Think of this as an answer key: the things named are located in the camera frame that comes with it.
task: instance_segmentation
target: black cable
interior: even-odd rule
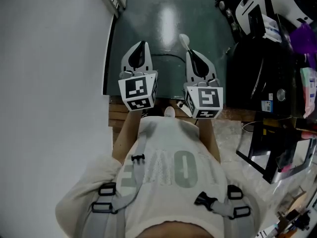
[[[181,59],[184,63],[185,60],[177,55],[173,55],[173,54],[151,54],[152,57],[163,57],[163,56],[171,56],[171,57],[175,57],[175,58],[178,58],[178,59]]]
[[[244,126],[242,126],[242,130],[244,130],[244,131],[246,131],[246,132],[248,132],[248,133],[253,133],[253,131],[250,131],[250,130],[245,129],[245,126],[249,125],[249,123],[245,123],[245,122],[242,122],[242,123],[245,124]]]
[[[276,119],[273,119],[273,121],[287,120],[287,119],[290,119],[290,118],[292,118],[292,117],[282,118],[282,119],[277,119],[277,120],[276,120]],[[246,130],[244,127],[245,127],[245,126],[247,126],[247,125],[249,125],[249,124],[255,123],[255,122],[264,122],[264,120],[249,122],[249,123],[247,123],[247,124],[243,125],[243,126],[242,126],[242,129],[243,129],[243,130],[245,130],[246,132],[253,133],[253,131],[248,131],[248,130]]]

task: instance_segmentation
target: box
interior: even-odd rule
[[[154,107],[158,91],[158,73],[119,80],[122,100],[129,111]]]
[[[187,86],[185,88],[185,101],[193,118],[217,118],[223,109],[223,88]]]

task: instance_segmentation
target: shoulder strap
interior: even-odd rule
[[[116,191],[116,183],[103,184],[98,191],[99,198],[91,205],[81,238],[124,238],[125,208],[139,193],[145,172],[146,133],[141,132],[135,154],[131,156],[136,190],[134,194],[121,197]]]
[[[207,210],[224,217],[225,238],[251,238],[255,231],[252,196],[245,196],[242,190],[234,185],[228,186],[228,193],[223,203],[210,198],[201,192],[195,200],[196,205],[204,205]]]

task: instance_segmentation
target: label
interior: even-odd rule
[[[309,79],[309,103],[310,105],[315,103],[315,94],[316,94],[316,82],[314,78]]]
[[[273,101],[261,101],[261,108],[264,112],[273,112]]]

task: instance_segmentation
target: tiled floor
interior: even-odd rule
[[[214,120],[214,131],[220,149],[221,165],[226,172],[235,179],[247,181],[256,193],[262,198],[270,209],[276,210],[287,192],[297,190],[299,186],[307,191],[307,199],[315,192],[317,184],[314,183],[317,175],[317,165],[312,164],[308,169],[280,182],[269,184],[253,167],[235,154],[239,145],[242,127],[238,121]],[[243,153],[249,152],[252,134],[244,134],[241,148]],[[258,164],[264,164],[267,156],[257,157]]]

